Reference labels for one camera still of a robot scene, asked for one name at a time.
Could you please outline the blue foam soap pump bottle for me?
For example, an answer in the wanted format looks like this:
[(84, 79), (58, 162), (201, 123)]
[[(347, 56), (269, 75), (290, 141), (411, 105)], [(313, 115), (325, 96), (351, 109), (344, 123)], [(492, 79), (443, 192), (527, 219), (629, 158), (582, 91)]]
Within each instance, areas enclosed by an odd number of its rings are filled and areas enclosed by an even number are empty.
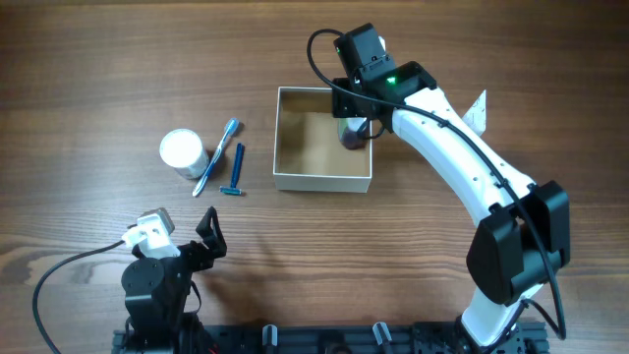
[(340, 118), (338, 137), (341, 145), (349, 150), (364, 148), (368, 125), (368, 120), (363, 117)]

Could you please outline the cotton swab round container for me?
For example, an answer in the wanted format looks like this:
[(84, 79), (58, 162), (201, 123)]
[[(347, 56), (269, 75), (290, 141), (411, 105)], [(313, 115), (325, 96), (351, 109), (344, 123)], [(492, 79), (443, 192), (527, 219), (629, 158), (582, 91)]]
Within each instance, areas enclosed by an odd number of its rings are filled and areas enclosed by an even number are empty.
[(200, 137), (189, 129), (166, 134), (160, 143), (159, 155), (164, 163), (189, 180), (200, 178), (209, 164)]

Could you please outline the white bamboo print lotion tube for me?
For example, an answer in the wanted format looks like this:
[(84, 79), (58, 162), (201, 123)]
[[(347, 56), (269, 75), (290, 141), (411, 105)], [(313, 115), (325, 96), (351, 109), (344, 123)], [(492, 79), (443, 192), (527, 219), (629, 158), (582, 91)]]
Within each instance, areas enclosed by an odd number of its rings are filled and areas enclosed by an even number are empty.
[(479, 137), (486, 131), (486, 90), (479, 95), (462, 120)]

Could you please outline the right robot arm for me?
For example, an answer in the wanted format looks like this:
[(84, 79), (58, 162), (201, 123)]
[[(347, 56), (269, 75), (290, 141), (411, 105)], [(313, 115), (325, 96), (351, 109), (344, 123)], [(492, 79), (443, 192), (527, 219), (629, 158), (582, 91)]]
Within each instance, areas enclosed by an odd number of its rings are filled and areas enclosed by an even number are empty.
[(332, 112), (358, 118), (339, 138), (347, 148), (372, 138), (370, 124), (417, 150), (460, 199), (477, 230), (466, 257), (476, 290), (457, 320), (460, 353), (490, 353), (513, 342), (524, 309), (548, 285), (556, 316), (543, 318), (559, 339), (566, 323), (557, 272), (570, 262), (569, 199), (554, 181), (538, 185), (502, 159), (453, 110), (436, 79), (419, 63), (396, 65), (371, 24), (337, 31), (334, 47), (345, 75), (329, 82)]

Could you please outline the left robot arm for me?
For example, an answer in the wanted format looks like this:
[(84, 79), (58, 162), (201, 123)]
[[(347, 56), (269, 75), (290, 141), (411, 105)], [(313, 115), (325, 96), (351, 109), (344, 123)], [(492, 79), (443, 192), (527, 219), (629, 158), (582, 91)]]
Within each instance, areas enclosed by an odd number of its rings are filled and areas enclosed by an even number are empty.
[(122, 236), (137, 258), (123, 272), (125, 328), (114, 334), (114, 353), (217, 353), (219, 346), (186, 301), (199, 290), (193, 274), (210, 269), (227, 246), (217, 211), (210, 207), (196, 228), (199, 241), (176, 246), (175, 226), (163, 207), (143, 213)]

